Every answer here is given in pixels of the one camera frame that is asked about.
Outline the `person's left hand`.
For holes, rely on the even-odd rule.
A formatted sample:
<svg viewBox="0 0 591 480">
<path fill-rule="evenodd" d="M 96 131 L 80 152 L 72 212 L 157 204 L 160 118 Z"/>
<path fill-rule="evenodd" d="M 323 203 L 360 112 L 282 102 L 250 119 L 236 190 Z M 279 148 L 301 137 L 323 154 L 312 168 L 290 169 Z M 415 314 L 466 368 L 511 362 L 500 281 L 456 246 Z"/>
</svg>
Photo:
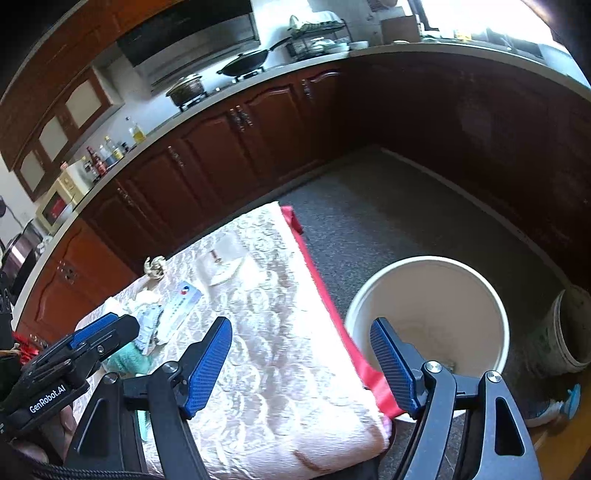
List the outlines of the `person's left hand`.
<svg viewBox="0 0 591 480">
<path fill-rule="evenodd" d="M 61 403 L 53 400 L 47 403 L 26 405 L 14 414 L 18 424 L 27 425 L 28 431 L 11 440 L 6 455 L 15 457 L 23 454 L 41 463 L 61 466 L 66 458 L 77 423 L 71 404 L 57 412 Z"/>
</svg>

